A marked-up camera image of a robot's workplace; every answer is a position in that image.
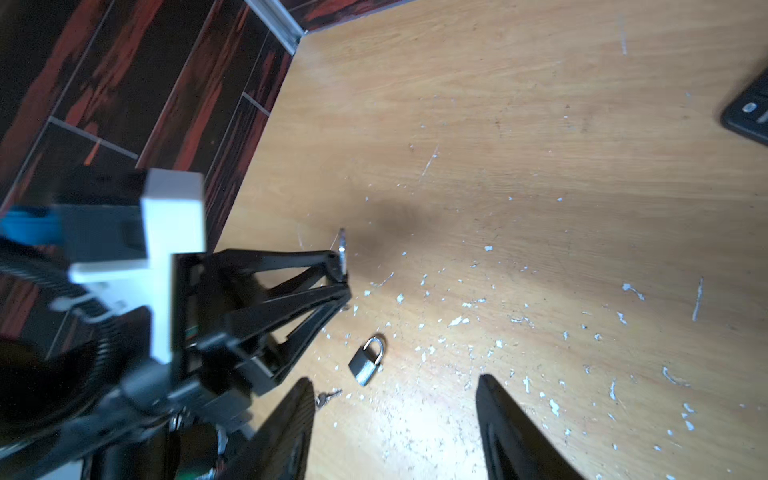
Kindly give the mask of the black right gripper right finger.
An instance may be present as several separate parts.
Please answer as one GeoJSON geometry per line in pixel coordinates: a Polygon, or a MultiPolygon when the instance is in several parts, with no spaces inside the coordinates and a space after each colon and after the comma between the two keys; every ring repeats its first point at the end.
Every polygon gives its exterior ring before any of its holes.
{"type": "Polygon", "coordinates": [[[492,375],[478,379],[476,409],[490,479],[580,479],[492,375]]]}

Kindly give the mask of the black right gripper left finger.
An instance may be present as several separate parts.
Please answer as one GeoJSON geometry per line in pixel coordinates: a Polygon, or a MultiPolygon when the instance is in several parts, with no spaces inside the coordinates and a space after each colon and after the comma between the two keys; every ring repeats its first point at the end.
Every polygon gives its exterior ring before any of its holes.
{"type": "Polygon", "coordinates": [[[304,479],[315,412],[313,384],[301,378],[216,479],[304,479]]]}

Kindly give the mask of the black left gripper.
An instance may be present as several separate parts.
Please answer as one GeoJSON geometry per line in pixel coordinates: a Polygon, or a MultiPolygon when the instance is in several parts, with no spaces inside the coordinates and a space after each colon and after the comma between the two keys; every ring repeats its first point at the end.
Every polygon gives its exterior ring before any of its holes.
{"type": "Polygon", "coordinates": [[[242,436],[219,478],[280,478],[282,414],[275,411],[259,430],[248,432],[250,397],[282,384],[351,298],[335,251],[226,249],[187,256],[179,266],[178,300],[204,294],[211,301],[238,299],[241,307],[219,312],[195,344],[177,346],[172,362],[163,365],[130,350],[115,316],[47,257],[5,251],[1,269],[73,300],[99,333],[94,343],[58,363],[24,357],[21,345],[3,342],[5,479],[37,479],[92,455],[102,461],[102,476],[123,478],[135,464],[128,448],[152,440],[160,446],[150,449],[139,468],[151,479],[171,478],[183,467],[183,436],[169,429],[181,414],[242,436]],[[336,284],[282,294],[280,287],[266,289],[254,280],[256,273],[291,268],[318,268],[336,284]]]}

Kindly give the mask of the small key on table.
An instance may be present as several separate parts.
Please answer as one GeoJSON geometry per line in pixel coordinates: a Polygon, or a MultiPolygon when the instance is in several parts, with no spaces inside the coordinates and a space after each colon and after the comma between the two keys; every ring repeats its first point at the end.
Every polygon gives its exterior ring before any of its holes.
{"type": "Polygon", "coordinates": [[[330,400],[338,397],[342,393],[343,391],[340,389],[333,390],[331,392],[320,392],[315,399],[316,408],[322,409],[325,405],[329,403],[330,400]]]}

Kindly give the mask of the grey padlock near left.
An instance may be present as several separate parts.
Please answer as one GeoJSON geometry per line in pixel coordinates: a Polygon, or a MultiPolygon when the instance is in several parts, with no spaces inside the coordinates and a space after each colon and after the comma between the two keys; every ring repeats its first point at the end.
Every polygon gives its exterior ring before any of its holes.
{"type": "Polygon", "coordinates": [[[348,368],[355,381],[365,387],[374,377],[386,353],[386,340],[381,335],[370,337],[353,355],[348,368]]]}

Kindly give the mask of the black desktop calculator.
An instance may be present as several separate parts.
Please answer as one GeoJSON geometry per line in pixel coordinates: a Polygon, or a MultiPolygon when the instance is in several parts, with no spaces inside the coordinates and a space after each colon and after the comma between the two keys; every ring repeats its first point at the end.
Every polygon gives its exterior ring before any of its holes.
{"type": "Polygon", "coordinates": [[[768,144],[767,75],[764,69],[720,116],[724,128],[764,146],[768,144]]]}

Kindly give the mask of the aluminium corner post left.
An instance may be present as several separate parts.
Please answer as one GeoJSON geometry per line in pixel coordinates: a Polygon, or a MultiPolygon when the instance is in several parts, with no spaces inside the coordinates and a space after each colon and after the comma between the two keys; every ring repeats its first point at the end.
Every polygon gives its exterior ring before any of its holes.
{"type": "Polygon", "coordinates": [[[296,54],[306,31],[279,0],[245,0],[267,29],[291,56],[296,54]]]}

